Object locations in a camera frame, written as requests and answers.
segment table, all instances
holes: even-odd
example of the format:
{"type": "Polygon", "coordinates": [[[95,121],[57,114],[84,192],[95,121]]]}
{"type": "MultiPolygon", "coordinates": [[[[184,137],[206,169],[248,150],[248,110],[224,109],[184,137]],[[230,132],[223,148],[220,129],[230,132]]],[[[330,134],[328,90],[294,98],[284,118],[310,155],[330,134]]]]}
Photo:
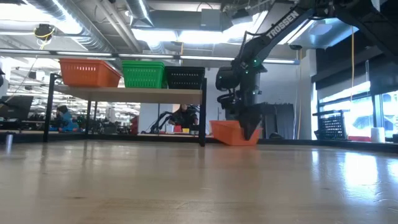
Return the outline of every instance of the table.
{"type": "Polygon", "coordinates": [[[200,146],[205,146],[206,136],[206,92],[207,79],[204,78],[201,90],[174,90],[174,89],[153,89],[153,88],[81,88],[69,87],[65,85],[55,85],[56,79],[61,78],[55,73],[50,74],[49,97],[47,100],[47,112],[45,114],[45,129],[43,142],[48,141],[49,124],[54,91],[71,95],[83,100],[87,100],[86,131],[88,135],[91,102],[95,101],[94,119],[96,118],[97,104],[99,101],[105,102],[124,102],[124,103],[183,103],[200,105],[199,112],[199,135],[200,146]]]}

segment black wire basket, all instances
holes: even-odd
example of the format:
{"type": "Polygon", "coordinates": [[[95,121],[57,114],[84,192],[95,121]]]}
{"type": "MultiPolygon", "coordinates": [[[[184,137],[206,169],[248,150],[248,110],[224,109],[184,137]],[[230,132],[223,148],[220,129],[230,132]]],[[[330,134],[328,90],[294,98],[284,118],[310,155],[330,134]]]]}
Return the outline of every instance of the black wire basket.
{"type": "Polygon", "coordinates": [[[200,90],[205,68],[166,66],[165,73],[170,89],[200,90]]]}
{"type": "Polygon", "coordinates": [[[318,116],[318,130],[315,135],[319,140],[346,140],[344,112],[349,110],[331,110],[313,114],[318,116]]]}

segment ceiling light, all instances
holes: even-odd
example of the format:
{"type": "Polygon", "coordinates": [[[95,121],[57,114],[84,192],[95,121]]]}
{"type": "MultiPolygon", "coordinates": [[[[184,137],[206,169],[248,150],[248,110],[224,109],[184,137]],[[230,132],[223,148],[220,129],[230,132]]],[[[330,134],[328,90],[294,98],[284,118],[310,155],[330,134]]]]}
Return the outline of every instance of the ceiling light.
{"type": "Polygon", "coordinates": [[[253,18],[250,16],[250,14],[245,9],[238,9],[236,11],[236,13],[232,16],[232,23],[234,25],[252,22],[252,21],[253,21],[253,18]]]}
{"type": "Polygon", "coordinates": [[[42,13],[30,4],[0,4],[0,20],[27,21],[27,22],[50,22],[53,17],[42,13]]]}
{"type": "Polygon", "coordinates": [[[233,25],[229,29],[224,30],[223,35],[225,40],[230,39],[241,39],[243,38],[244,32],[256,33],[261,26],[262,22],[266,18],[268,11],[262,11],[252,16],[251,22],[243,22],[240,24],[233,25]]]}
{"type": "Polygon", "coordinates": [[[281,60],[281,59],[265,59],[263,63],[278,63],[278,64],[297,64],[296,60],[281,60]]]}
{"type": "Polygon", "coordinates": [[[111,57],[111,53],[98,52],[57,52],[59,55],[89,56],[89,57],[111,57]]]}
{"type": "Polygon", "coordinates": [[[0,49],[0,53],[10,53],[10,54],[50,54],[48,50],[19,50],[19,49],[0,49]]]}
{"type": "Polygon", "coordinates": [[[298,37],[300,37],[315,21],[310,20],[308,23],[301,28],[289,41],[287,41],[288,44],[291,44],[293,41],[295,41],[298,37]]]}
{"type": "Polygon", "coordinates": [[[224,42],[222,32],[185,30],[181,33],[178,41],[187,44],[219,44],[224,42]]]}
{"type": "Polygon", "coordinates": [[[156,59],[173,59],[173,55],[156,55],[156,54],[119,54],[121,58],[156,58],[156,59]]]}
{"type": "Polygon", "coordinates": [[[7,96],[12,96],[12,95],[16,95],[16,96],[48,96],[48,93],[7,93],[7,96]]]}
{"type": "Polygon", "coordinates": [[[232,61],[234,58],[231,57],[207,57],[207,56],[189,56],[181,55],[181,59],[191,59],[191,60],[220,60],[220,61],[232,61]]]}
{"type": "Polygon", "coordinates": [[[311,35],[323,35],[333,28],[331,24],[315,24],[308,32],[311,35]]]}
{"type": "Polygon", "coordinates": [[[262,22],[264,22],[264,19],[266,19],[267,15],[268,15],[268,11],[262,11],[258,16],[257,15],[258,15],[258,13],[253,15],[254,24],[249,29],[249,32],[257,33],[257,31],[260,29],[262,22]]]}
{"type": "Polygon", "coordinates": [[[141,30],[131,29],[137,40],[145,42],[176,41],[177,35],[173,30],[141,30]]]}
{"type": "Polygon", "coordinates": [[[286,43],[293,37],[293,35],[296,34],[297,31],[299,31],[299,29],[300,29],[302,26],[304,26],[304,24],[305,24],[306,22],[307,22],[307,21],[302,22],[302,23],[301,23],[298,27],[296,27],[292,32],[290,32],[289,34],[287,34],[287,36],[284,37],[278,44],[279,44],[279,45],[284,45],[284,44],[286,44],[286,43]]]}

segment shelf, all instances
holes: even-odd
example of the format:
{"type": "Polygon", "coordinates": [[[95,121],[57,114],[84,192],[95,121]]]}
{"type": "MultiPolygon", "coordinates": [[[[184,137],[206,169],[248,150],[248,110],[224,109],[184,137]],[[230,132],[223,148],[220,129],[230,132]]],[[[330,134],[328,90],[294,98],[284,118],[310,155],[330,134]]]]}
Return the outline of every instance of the shelf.
{"type": "Polygon", "coordinates": [[[83,100],[99,102],[201,104],[201,90],[113,87],[80,88],[55,85],[54,91],[83,100]]]}

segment fluorescent light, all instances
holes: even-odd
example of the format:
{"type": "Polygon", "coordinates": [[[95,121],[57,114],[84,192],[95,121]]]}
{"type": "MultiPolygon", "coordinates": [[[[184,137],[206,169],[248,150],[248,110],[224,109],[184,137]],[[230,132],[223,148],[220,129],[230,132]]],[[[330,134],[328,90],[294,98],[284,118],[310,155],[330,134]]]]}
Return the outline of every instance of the fluorescent light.
{"type": "Polygon", "coordinates": [[[10,54],[50,54],[48,50],[19,50],[19,49],[0,49],[0,53],[10,54]]]}
{"type": "Polygon", "coordinates": [[[176,41],[177,35],[173,30],[140,30],[131,29],[137,40],[149,42],[176,41]]]}
{"type": "Polygon", "coordinates": [[[302,26],[304,26],[304,24],[305,24],[306,22],[307,22],[307,21],[302,22],[298,27],[296,27],[296,29],[294,29],[292,32],[290,32],[289,34],[287,34],[287,36],[286,36],[285,38],[283,38],[278,44],[279,44],[279,45],[284,45],[284,44],[286,44],[286,43],[293,37],[293,35],[296,34],[297,31],[299,31],[299,29],[300,29],[302,26]]]}
{"type": "Polygon", "coordinates": [[[296,64],[295,60],[265,59],[263,63],[296,64]]]}
{"type": "Polygon", "coordinates": [[[258,16],[257,15],[258,13],[253,15],[253,21],[255,22],[253,26],[249,29],[249,32],[256,33],[260,29],[262,22],[264,21],[264,19],[266,19],[266,16],[268,15],[268,11],[262,11],[258,16]]]}
{"type": "Polygon", "coordinates": [[[53,20],[50,14],[36,9],[30,4],[0,4],[0,20],[48,23],[53,20]]]}
{"type": "Polygon", "coordinates": [[[234,58],[231,57],[207,57],[207,56],[189,56],[181,55],[181,59],[191,59],[191,60],[220,60],[220,61],[232,61],[234,58]]]}
{"type": "Polygon", "coordinates": [[[16,95],[16,96],[48,96],[49,94],[47,94],[47,93],[7,93],[7,96],[12,96],[12,95],[16,95]]]}
{"type": "Polygon", "coordinates": [[[233,25],[227,30],[224,30],[223,35],[226,40],[242,38],[244,32],[253,25],[253,22],[243,22],[240,24],[233,25]]]}
{"type": "Polygon", "coordinates": [[[173,59],[173,55],[156,55],[156,54],[119,54],[122,58],[156,58],[156,59],[173,59]]]}
{"type": "Polygon", "coordinates": [[[111,57],[111,53],[98,52],[57,52],[59,55],[89,56],[89,57],[111,57]]]}
{"type": "Polygon", "coordinates": [[[98,58],[98,57],[88,57],[87,59],[93,59],[93,60],[111,60],[111,61],[116,60],[116,58],[98,58]]]}
{"type": "Polygon", "coordinates": [[[300,37],[315,21],[310,20],[303,28],[301,28],[287,43],[291,44],[298,37],[300,37]]]}
{"type": "Polygon", "coordinates": [[[224,42],[224,37],[222,32],[185,30],[178,41],[187,44],[219,44],[224,42]]]}

